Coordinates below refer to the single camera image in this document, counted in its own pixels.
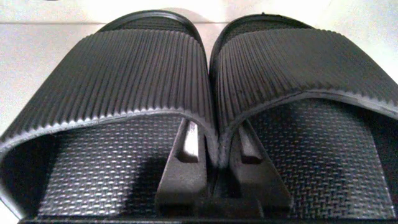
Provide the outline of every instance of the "slide sandal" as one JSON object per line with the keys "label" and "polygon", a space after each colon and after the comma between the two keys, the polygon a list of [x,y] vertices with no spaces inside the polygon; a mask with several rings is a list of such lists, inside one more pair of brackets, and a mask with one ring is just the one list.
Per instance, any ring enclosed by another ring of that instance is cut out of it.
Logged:
{"label": "slide sandal", "polygon": [[[354,43],[286,17],[247,16],[218,37],[210,76],[220,167],[239,184],[258,182],[242,173],[260,172],[269,156],[292,197],[290,218],[396,218],[398,86]],[[246,170],[236,153],[252,158]]]}
{"label": "slide sandal", "polygon": [[207,194],[206,155],[218,162],[213,111],[188,19],[119,18],[77,43],[2,135],[1,200],[25,223],[192,203]]}

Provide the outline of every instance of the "white surface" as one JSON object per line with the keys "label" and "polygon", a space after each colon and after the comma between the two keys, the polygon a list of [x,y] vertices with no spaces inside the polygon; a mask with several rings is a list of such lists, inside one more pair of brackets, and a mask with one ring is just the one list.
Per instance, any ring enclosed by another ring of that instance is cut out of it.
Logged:
{"label": "white surface", "polygon": [[[207,59],[218,34],[239,16],[265,12],[340,32],[398,81],[398,1],[7,1],[0,22],[109,22],[142,9],[171,9],[195,24]],[[103,24],[0,24],[0,134],[65,54]],[[0,223],[16,223],[0,203]]]}
{"label": "white surface", "polygon": [[331,0],[146,0],[146,1],[26,1],[0,0],[0,22],[107,23],[125,14],[166,9],[187,16],[192,22],[229,22],[241,16],[266,12],[283,14],[303,22],[315,21]]}

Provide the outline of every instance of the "textured footbed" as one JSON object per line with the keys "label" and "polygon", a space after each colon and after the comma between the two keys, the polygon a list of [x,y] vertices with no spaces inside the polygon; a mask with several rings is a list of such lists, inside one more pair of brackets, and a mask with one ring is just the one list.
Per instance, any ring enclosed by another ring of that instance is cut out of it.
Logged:
{"label": "textured footbed", "polygon": [[113,30],[120,29],[151,29],[151,30],[174,30],[183,32],[192,37],[192,34],[181,22],[164,17],[145,17],[124,23]]}
{"label": "textured footbed", "polygon": [[154,217],[154,197],[181,123],[148,116],[55,134],[39,216]]}
{"label": "textured footbed", "polygon": [[283,22],[247,21],[227,32],[223,37],[221,46],[224,46],[224,44],[226,44],[228,41],[230,41],[232,38],[236,37],[237,35],[245,34],[247,32],[271,30],[271,29],[294,29],[294,28],[297,27]]}
{"label": "textured footbed", "polygon": [[294,198],[289,217],[395,217],[363,109],[309,99],[249,120]]}

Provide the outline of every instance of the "black rubber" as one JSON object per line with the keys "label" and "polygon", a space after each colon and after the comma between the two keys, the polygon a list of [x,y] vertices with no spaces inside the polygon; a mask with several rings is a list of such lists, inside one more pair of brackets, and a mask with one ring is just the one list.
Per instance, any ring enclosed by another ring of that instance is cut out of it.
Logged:
{"label": "black rubber", "polygon": [[380,140],[374,124],[396,127],[394,81],[334,32],[280,16],[234,23],[210,60],[220,167],[248,119],[294,198],[289,217],[395,218],[398,137]]}
{"label": "black rubber", "polygon": [[192,36],[200,45],[203,46],[195,25],[193,25],[193,23],[186,17],[170,11],[148,10],[133,12],[106,24],[98,32],[120,29],[179,31]]}
{"label": "black rubber", "polygon": [[[144,12],[146,22],[151,13]],[[0,197],[19,218],[154,217],[154,195],[183,119],[205,133],[218,162],[197,37],[104,31],[115,23],[77,43],[1,136]]]}
{"label": "black rubber", "polygon": [[[291,28],[311,29],[312,27],[295,19],[279,15],[268,15],[263,13],[240,17],[230,22],[221,31],[211,51],[211,58],[215,59],[224,44],[237,35],[260,30]],[[210,72],[210,76],[215,73],[215,71],[213,71],[216,67],[214,64],[215,62],[216,60],[210,60],[210,71],[212,71]]]}

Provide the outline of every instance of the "ribbed strap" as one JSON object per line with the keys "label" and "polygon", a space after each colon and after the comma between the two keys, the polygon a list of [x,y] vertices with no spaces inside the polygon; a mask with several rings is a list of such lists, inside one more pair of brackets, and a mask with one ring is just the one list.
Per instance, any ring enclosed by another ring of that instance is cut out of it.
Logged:
{"label": "ribbed strap", "polygon": [[148,114],[180,114],[206,133],[217,158],[205,55],[166,30],[99,32],[60,62],[1,137],[0,151],[34,137]]}
{"label": "ribbed strap", "polygon": [[243,120],[303,98],[328,98],[398,118],[398,86],[340,34],[316,29],[251,32],[231,39],[216,59],[213,81],[220,162]]}

